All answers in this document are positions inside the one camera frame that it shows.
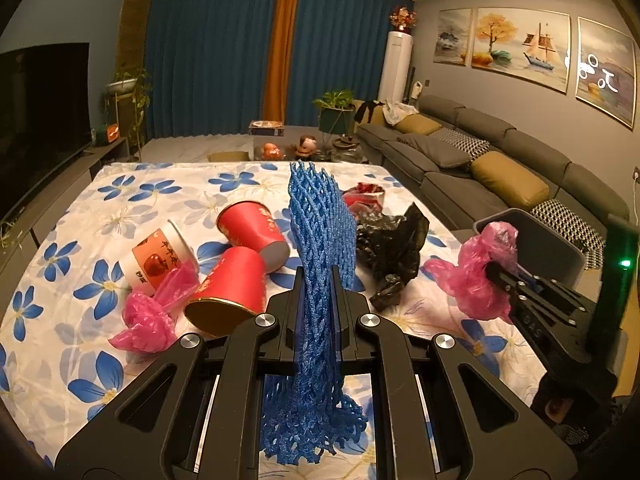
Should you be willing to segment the patterned cushion far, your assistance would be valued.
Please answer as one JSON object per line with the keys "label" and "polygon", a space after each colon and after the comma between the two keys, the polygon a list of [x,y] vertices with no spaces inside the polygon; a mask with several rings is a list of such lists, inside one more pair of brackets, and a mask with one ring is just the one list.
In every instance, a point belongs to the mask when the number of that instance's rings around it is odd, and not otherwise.
{"label": "patterned cushion far", "polygon": [[431,134],[435,140],[445,142],[467,154],[471,162],[491,150],[491,144],[470,134],[449,128],[440,128]]}

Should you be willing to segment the mustard cushion far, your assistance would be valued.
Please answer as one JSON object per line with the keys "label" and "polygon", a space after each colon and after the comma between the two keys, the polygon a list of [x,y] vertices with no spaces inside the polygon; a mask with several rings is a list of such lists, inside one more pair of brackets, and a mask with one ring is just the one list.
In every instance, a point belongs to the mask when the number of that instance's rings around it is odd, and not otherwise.
{"label": "mustard cushion far", "polygon": [[442,128],[442,124],[422,114],[412,114],[402,118],[394,128],[402,134],[416,133],[428,136]]}

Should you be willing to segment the red paper cup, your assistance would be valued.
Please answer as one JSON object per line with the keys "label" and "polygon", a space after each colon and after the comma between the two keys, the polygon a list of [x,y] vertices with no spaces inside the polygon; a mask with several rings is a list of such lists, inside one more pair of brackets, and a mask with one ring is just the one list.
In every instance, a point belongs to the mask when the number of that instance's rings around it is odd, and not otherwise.
{"label": "red paper cup", "polygon": [[288,242],[270,210],[256,200],[240,200],[225,206],[218,214],[216,226],[233,246],[258,252],[267,273],[279,270],[288,261]]}
{"label": "red paper cup", "polygon": [[266,268],[248,247],[231,247],[194,292],[184,316],[203,333],[230,335],[241,323],[265,311]]}

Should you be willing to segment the pink plastic bag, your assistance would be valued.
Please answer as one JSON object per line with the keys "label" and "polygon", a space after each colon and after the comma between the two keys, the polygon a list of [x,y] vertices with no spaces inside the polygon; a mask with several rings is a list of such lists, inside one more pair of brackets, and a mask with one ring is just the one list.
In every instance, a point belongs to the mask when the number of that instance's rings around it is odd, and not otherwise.
{"label": "pink plastic bag", "polygon": [[468,318],[491,321],[501,318],[510,323],[508,294],[486,275],[488,263],[518,272],[518,230],[504,221],[488,223],[484,230],[469,238],[460,248],[458,264],[428,259],[421,270],[430,274],[437,286],[454,297],[458,309]]}
{"label": "pink plastic bag", "polygon": [[126,328],[108,342],[115,349],[128,352],[165,351],[177,340],[178,315],[198,286],[198,267],[186,262],[167,274],[153,296],[134,290],[122,310]]}

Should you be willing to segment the mustard cushion middle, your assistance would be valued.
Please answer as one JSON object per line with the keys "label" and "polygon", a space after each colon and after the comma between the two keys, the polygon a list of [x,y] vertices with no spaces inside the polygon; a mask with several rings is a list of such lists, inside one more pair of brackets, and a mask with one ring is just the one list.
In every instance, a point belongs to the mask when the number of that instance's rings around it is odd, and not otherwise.
{"label": "mustard cushion middle", "polygon": [[508,206],[531,210],[548,200],[548,184],[500,152],[490,151],[471,162],[475,180],[498,195]]}

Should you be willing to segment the small landscape painting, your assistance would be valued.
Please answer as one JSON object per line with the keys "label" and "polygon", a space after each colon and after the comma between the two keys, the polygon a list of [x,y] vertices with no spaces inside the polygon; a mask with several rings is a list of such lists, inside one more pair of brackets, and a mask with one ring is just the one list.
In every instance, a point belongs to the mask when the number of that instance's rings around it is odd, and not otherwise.
{"label": "small landscape painting", "polygon": [[433,62],[465,66],[469,51],[471,8],[440,10]]}

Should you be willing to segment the patterned cushion near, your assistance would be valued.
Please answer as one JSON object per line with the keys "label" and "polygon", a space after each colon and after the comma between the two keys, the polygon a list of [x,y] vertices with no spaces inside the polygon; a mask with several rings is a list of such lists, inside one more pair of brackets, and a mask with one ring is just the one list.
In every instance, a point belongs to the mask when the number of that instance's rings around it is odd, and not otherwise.
{"label": "patterned cushion near", "polygon": [[585,255],[587,270],[602,268],[605,239],[582,217],[555,198],[545,200],[530,213],[578,248]]}

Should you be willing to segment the green potted plant centre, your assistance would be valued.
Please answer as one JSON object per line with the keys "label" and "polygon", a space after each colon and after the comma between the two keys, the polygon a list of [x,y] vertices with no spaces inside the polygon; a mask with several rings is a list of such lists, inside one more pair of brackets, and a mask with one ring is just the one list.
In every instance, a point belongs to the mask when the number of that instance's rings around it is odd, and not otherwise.
{"label": "green potted plant centre", "polygon": [[355,125],[355,105],[352,90],[331,90],[314,99],[319,109],[319,130],[334,136],[351,136]]}

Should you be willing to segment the grey cushion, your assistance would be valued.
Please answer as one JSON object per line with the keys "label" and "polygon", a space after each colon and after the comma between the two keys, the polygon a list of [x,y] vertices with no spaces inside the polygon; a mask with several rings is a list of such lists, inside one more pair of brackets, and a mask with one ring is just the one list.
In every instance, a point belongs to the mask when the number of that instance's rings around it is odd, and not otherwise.
{"label": "grey cushion", "polygon": [[420,133],[406,133],[400,136],[398,141],[421,152],[442,169],[460,168],[471,162],[468,153],[445,141],[435,139],[431,134],[426,136]]}

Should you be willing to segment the grey sectional sofa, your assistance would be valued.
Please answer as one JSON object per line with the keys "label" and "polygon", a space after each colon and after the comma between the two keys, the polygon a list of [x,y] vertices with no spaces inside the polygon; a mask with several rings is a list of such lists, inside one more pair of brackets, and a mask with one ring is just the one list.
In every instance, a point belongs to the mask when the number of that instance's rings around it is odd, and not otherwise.
{"label": "grey sectional sofa", "polygon": [[518,208],[603,266],[608,216],[627,219],[623,199],[586,167],[475,108],[421,96],[395,125],[380,102],[356,101],[355,133],[364,157],[384,167],[451,231]]}

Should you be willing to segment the black plastic bag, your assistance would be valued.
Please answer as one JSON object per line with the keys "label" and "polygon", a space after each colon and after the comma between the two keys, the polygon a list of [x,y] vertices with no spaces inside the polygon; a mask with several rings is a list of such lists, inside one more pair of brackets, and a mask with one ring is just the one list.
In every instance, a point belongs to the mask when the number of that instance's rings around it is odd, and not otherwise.
{"label": "black plastic bag", "polygon": [[356,254],[375,281],[370,303],[382,312],[400,304],[401,295],[420,268],[420,251],[430,222],[416,204],[404,214],[389,216],[377,210],[357,214]]}

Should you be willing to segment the mustard cushion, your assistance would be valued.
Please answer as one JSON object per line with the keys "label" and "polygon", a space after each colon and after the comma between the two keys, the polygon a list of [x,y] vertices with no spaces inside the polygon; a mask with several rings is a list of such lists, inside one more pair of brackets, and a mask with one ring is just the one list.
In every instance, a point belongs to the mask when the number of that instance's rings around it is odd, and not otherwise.
{"label": "mustard cushion", "polygon": [[394,128],[402,134],[416,133],[428,136],[442,128],[442,124],[422,114],[412,114],[402,118]]}
{"label": "mustard cushion", "polygon": [[508,206],[531,210],[548,200],[548,184],[500,152],[490,151],[471,162],[475,180],[498,195]]}

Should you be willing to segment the red gold flower decoration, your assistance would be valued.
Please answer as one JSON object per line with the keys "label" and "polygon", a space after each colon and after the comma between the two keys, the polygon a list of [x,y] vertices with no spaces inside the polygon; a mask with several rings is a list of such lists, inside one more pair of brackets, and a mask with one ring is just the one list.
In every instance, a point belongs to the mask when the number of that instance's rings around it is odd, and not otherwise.
{"label": "red gold flower decoration", "polygon": [[406,6],[398,6],[390,14],[390,24],[394,32],[402,32],[403,34],[410,35],[414,26],[416,26],[416,11],[413,11]]}

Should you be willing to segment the dark grey trash bin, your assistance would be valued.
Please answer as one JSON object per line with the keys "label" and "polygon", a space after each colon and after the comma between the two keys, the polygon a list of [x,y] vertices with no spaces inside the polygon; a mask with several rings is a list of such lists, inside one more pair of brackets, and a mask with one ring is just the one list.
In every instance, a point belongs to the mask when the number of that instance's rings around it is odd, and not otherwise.
{"label": "dark grey trash bin", "polygon": [[575,287],[585,269],[586,257],[574,244],[518,208],[508,208],[477,220],[473,230],[480,234],[485,226],[494,221],[508,222],[518,230],[516,247],[521,271],[547,280],[554,278],[566,287]]}

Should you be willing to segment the right seascape painting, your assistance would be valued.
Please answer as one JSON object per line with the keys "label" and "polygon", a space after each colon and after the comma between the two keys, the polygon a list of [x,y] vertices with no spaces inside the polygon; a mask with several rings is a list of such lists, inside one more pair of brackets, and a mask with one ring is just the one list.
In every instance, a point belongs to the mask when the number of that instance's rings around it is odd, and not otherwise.
{"label": "right seascape painting", "polygon": [[634,128],[637,104],[634,40],[611,26],[582,18],[578,25],[575,96],[626,128]]}

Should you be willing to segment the red crumpled wrapper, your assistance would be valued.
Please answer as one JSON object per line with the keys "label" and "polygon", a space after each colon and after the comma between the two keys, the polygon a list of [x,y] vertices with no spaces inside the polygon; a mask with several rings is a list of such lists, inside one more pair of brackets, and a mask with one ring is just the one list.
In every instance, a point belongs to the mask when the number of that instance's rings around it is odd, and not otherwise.
{"label": "red crumpled wrapper", "polygon": [[359,182],[343,192],[343,200],[354,215],[383,210],[385,190],[381,185]]}

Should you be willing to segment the red paper cup front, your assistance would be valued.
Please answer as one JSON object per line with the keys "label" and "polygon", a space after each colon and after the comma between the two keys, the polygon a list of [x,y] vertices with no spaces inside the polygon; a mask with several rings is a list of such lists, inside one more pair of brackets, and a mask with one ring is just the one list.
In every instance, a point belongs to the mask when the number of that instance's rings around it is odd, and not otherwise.
{"label": "red paper cup front", "polygon": [[184,316],[203,333],[230,335],[241,323],[265,311],[266,268],[248,247],[231,247],[194,292]]}

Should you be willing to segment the orange centre curtain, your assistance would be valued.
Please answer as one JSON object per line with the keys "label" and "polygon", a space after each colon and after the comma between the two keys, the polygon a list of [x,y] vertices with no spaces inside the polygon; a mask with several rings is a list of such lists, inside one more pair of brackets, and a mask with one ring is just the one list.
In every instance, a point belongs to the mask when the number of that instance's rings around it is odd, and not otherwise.
{"label": "orange centre curtain", "polygon": [[274,3],[262,118],[284,122],[298,0]]}

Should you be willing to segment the white orange paper cup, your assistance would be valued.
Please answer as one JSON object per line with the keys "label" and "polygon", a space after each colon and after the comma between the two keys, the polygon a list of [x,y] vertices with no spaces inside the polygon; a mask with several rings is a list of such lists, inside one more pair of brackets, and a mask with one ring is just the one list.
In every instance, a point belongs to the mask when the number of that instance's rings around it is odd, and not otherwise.
{"label": "white orange paper cup", "polygon": [[198,266],[194,252],[175,222],[167,220],[119,260],[120,270],[133,290],[153,296],[168,273],[183,263]]}

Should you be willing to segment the floral blue white tablecloth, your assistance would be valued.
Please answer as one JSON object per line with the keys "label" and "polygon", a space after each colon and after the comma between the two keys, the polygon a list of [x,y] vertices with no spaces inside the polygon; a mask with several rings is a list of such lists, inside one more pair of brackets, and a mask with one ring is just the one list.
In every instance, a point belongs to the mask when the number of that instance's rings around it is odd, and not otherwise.
{"label": "floral blue white tablecloth", "polygon": [[[384,214],[418,200],[385,169],[318,164],[341,190],[379,185]],[[127,326],[122,310],[139,285],[159,285],[175,262],[191,257],[200,281],[230,247],[217,228],[230,204],[249,200],[271,212],[288,242],[288,261],[265,276],[266,294],[285,292],[300,266],[292,229],[289,162],[113,164],[103,168],[43,235],[14,290],[1,299],[1,401],[43,463],[150,364],[149,354],[115,349]],[[501,320],[470,320],[431,273],[419,271],[400,305],[382,314],[408,335],[450,333],[523,402],[544,374],[523,336]],[[260,456],[259,479],[376,479],[373,403],[367,375],[347,376],[345,393],[369,417],[359,441],[336,447],[317,465],[279,465]]]}

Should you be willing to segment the white cloth on sofa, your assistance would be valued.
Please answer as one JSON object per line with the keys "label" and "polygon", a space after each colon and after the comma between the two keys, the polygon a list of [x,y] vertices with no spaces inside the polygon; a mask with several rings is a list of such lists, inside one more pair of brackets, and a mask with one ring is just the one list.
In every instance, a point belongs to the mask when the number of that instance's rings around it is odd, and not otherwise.
{"label": "white cloth on sofa", "polygon": [[386,100],[383,104],[383,115],[390,126],[396,126],[405,118],[418,113],[414,106],[406,103]]}

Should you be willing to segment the grey tv cabinet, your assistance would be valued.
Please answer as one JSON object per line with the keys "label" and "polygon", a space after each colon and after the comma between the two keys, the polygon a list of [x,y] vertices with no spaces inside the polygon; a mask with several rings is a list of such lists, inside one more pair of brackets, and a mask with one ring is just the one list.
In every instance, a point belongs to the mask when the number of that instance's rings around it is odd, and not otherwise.
{"label": "grey tv cabinet", "polygon": [[104,165],[129,158],[127,139],[87,148],[45,180],[17,219],[1,227],[1,314],[44,239]]}

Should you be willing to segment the black flat television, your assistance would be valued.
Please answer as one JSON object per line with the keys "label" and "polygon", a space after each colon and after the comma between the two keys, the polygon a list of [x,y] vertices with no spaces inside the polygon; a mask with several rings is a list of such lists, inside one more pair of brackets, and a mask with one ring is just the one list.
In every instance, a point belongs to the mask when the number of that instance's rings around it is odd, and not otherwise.
{"label": "black flat television", "polygon": [[86,42],[1,55],[1,218],[91,140]]}

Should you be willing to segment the dark coffee table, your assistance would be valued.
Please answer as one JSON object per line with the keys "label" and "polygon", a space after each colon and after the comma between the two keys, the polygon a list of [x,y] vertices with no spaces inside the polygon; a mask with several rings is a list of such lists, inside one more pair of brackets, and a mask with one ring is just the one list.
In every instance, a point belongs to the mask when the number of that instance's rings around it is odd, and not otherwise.
{"label": "dark coffee table", "polygon": [[353,162],[365,164],[366,156],[357,139],[334,136],[314,127],[284,125],[283,136],[251,136],[242,150],[213,152],[209,162]]}

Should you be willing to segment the blue curtains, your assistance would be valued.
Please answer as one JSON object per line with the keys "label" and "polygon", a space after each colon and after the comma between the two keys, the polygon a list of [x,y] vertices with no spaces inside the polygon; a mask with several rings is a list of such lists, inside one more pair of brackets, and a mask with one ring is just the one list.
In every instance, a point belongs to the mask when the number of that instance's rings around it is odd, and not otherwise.
{"label": "blue curtains", "polygon": [[390,14],[412,0],[152,0],[145,69],[152,139],[313,126],[314,100],[373,100]]}

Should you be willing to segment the white standing air conditioner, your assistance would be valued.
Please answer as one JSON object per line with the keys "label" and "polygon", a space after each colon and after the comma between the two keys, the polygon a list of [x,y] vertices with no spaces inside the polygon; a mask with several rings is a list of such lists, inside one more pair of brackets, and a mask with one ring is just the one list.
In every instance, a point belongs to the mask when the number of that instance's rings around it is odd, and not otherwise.
{"label": "white standing air conditioner", "polygon": [[378,100],[400,102],[405,93],[413,38],[405,32],[389,32],[382,68]]}

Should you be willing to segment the box on coffee table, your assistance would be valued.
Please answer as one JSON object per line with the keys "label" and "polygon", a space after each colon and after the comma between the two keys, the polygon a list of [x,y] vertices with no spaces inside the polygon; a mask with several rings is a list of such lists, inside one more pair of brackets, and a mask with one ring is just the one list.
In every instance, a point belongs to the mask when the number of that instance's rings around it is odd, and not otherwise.
{"label": "box on coffee table", "polygon": [[276,120],[254,120],[248,127],[251,136],[283,136],[284,125]]}

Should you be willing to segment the trailing plant on stand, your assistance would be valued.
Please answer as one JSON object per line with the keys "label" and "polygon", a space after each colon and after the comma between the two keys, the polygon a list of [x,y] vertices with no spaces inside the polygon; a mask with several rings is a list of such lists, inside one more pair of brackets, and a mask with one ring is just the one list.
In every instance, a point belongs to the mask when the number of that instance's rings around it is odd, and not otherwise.
{"label": "trailing plant on stand", "polygon": [[143,67],[117,72],[102,93],[104,118],[110,126],[119,128],[119,136],[127,141],[130,157],[135,162],[142,161],[151,93],[151,75]]}

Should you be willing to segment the patterned cushion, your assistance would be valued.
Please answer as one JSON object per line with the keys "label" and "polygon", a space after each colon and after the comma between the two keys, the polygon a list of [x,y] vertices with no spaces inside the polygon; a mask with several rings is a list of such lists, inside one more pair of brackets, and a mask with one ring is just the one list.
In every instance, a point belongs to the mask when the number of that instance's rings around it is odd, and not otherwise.
{"label": "patterned cushion", "polygon": [[431,134],[435,140],[445,142],[467,154],[471,162],[491,150],[491,144],[470,134],[449,128],[440,128]]}
{"label": "patterned cushion", "polygon": [[602,268],[605,239],[582,217],[555,198],[545,200],[530,213],[578,248],[585,255],[587,270]]}

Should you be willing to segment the blue foam fruit net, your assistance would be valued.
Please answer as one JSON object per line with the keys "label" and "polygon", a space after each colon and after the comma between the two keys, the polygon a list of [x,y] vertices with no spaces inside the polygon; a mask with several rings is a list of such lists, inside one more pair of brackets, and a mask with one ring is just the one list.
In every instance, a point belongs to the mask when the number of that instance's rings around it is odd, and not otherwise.
{"label": "blue foam fruit net", "polygon": [[311,162],[293,162],[288,181],[292,231],[304,270],[296,373],[265,382],[259,448],[281,465],[316,464],[323,453],[366,430],[362,407],[343,392],[337,362],[332,269],[349,288],[356,278],[356,220],[338,185]]}

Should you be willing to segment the sailboat tree painting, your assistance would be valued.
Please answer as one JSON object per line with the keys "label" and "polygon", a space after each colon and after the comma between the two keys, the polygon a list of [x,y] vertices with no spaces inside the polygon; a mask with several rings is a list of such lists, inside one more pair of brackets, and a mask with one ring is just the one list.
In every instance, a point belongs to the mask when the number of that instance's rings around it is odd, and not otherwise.
{"label": "sailboat tree painting", "polygon": [[564,93],[570,72],[570,16],[547,10],[479,8],[471,66]]}

